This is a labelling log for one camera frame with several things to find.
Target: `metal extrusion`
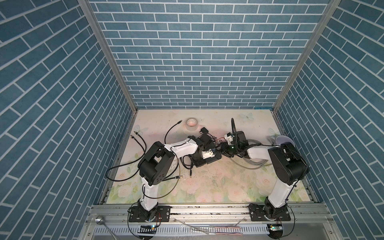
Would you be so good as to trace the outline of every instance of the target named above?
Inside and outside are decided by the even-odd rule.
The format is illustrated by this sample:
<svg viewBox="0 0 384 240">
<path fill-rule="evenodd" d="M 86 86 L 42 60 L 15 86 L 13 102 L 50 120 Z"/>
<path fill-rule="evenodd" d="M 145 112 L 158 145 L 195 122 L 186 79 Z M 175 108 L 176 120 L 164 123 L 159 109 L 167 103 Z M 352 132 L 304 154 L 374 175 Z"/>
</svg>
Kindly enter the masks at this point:
<svg viewBox="0 0 384 240">
<path fill-rule="evenodd" d="M 137 107 L 135 105 L 135 102 L 132 99 L 131 94 L 128 91 L 127 85 L 125 84 L 124 78 L 121 75 L 121 72 L 119 70 L 119 67 L 116 63 L 115 58 L 113 57 L 113 54 L 111 52 L 111 49 L 108 46 L 107 40 L 104 37 L 104 34 L 100 28 L 100 25 L 96 19 L 96 15 L 92 10 L 91 4 L 89 3 L 89 0 L 78 0 L 81 10 L 84 12 L 85 18 L 88 20 L 89 25 L 91 26 L 91 29 L 101 47 L 101 50 L 103 51 L 109 66 L 112 69 L 113 74 L 116 77 L 117 82 L 119 83 L 122 92 L 124 93 L 125 98 L 128 101 L 128 104 L 132 108 L 132 111 L 134 113 L 137 112 Z"/>
<path fill-rule="evenodd" d="M 317 41 L 319 40 L 321 34 L 323 33 L 325 27 L 327 26 L 329 20 L 331 19 L 333 13 L 335 12 L 337 6 L 339 6 L 341 0 L 330 0 L 327 7 L 324 9 L 323 15 L 321 16 L 320 21 L 316 24 L 315 29 L 312 32 L 311 37 L 309 38 L 304 51 L 297 60 L 296 65 L 293 67 L 290 76 L 288 77 L 287 82 L 283 86 L 280 95 L 277 97 L 276 102 L 273 104 L 273 110 L 277 111 L 282 104 L 285 96 L 288 94 L 289 89 L 292 87 L 297 76 L 299 75 L 301 69 L 303 68 L 305 62 L 307 61 L 309 55 L 311 54 L 313 48 L 315 47 Z"/>
</svg>

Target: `floral tablecloth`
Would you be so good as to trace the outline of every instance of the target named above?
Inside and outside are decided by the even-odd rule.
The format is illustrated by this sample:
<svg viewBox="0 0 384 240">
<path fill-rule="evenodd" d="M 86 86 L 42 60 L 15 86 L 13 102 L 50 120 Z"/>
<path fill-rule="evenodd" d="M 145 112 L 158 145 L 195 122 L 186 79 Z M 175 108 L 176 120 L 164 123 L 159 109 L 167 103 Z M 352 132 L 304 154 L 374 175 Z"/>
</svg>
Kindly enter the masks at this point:
<svg viewBox="0 0 384 240">
<path fill-rule="evenodd" d="M 199 121 L 197 130 L 190 131 L 187 128 L 185 122 L 188 118 L 196 118 Z M 268 144 L 270 138 L 279 135 L 269 110 L 139 110 L 132 131 L 139 132 L 149 148 L 156 141 L 164 142 L 165 133 L 179 120 L 183 122 L 170 131 L 167 143 L 185 140 L 189 135 L 199 136 L 202 127 L 206 127 L 210 134 L 220 138 L 231 131 L 231 118 L 235 119 L 236 129 L 242 130 L 247 139 L 256 139 Z M 142 154 L 142 149 L 131 139 L 128 141 L 121 163 L 134 161 Z M 253 167 L 241 158 L 233 159 L 241 165 Z M 135 173 L 137 163 L 120 167 L 115 179 L 125 179 Z M 169 173 L 176 164 L 175 159 Z M 211 164 L 194 167 L 191 177 L 189 170 L 180 166 L 181 175 L 184 177 L 179 180 L 171 194 L 159 199 L 160 203 L 262 202 L 272 191 L 277 179 L 273 166 L 248 170 L 235 165 L 225 156 Z M 160 183 L 158 196 L 168 193 L 176 181 L 172 179 Z M 139 174 L 127 181 L 114 182 L 107 204 L 136 202 L 142 195 L 141 187 Z M 289 200 L 296 202 L 310 200 L 301 181 L 292 191 Z"/>
</svg>

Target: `black bracket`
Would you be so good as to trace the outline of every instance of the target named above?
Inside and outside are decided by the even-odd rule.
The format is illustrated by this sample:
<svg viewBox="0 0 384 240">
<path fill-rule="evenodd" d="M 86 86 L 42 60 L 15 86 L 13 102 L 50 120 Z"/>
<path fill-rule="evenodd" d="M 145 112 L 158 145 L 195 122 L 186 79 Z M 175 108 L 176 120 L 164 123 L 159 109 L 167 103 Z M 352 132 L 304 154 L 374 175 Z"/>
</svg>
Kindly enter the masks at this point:
<svg viewBox="0 0 384 240">
<path fill-rule="evenodd" d="M 156 212 L 160 213 L 162 222 L 169 222 L 170 206 L 158 206 Z M 129 222 L 145 222 L 146 219 L 139 217 L 139 208 L 133 206 L 129 215 Z"/>
<path fill-rule="evenodd" d="M 280 218 L 281 221 L 291 220 L 291 217 L 289 215 L 288 208 L 286 205 L 283 211 L 281 211 L 279 214 L 276 214 L 274 216 L 275 219 L 269 219 L 265 216 L 264 205 L 250 204 L 248 208 L 249 208 L 249 215 L 251 216 L 251 221 L 253 222 L 276 221 L 278 218 Z"/>
</svg>

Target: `blue brick wallpaper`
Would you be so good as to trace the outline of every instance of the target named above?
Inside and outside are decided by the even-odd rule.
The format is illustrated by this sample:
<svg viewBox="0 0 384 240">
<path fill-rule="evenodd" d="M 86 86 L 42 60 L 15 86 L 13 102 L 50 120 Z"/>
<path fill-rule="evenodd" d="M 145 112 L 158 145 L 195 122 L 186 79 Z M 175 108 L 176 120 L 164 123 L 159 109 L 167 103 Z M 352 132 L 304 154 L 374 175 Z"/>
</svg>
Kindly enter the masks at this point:
<svg viewBox="0 0 384 240">
<path fill-rule="evenodd" d="M 139 108 L 271 108 L 328 0 L 91 0 Z"/>
<path fill-rule="evenodd" d="M 76 0 L 0 1 L 0 239 L 73 239 L 131 110 Z"/>
<path fill-rule="evenodd" d="M 342 0 L 278 110 L 344 239 L 383 239 L 383 12 Z"/>
</svg>

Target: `metal ladle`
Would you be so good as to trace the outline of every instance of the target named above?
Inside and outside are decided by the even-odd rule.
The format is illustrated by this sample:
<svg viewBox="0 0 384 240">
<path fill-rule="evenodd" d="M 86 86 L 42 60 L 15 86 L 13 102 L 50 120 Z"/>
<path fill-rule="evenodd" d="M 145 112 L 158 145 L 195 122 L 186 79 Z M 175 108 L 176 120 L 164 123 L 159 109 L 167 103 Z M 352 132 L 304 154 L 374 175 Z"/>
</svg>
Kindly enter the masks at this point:
<svg viewBox="0 0 384 240">
<path fill-rule="evenodd" d="M 107 228 L 107 230 L 109 231 L 109 233 L 112 235 L 112 237 L 115 239 L 115 240 L 118 240 L 120 239 L 118 236 L 116 236 L 110 229 L 109 227 L 107 227 L 107 225 L 105 225 L 105 218 L 103 216 L 97 216 L 96 219 L 95 219 L 95 222 L 97 225 L 104 225 L 105 228 Z"/>
</svg>

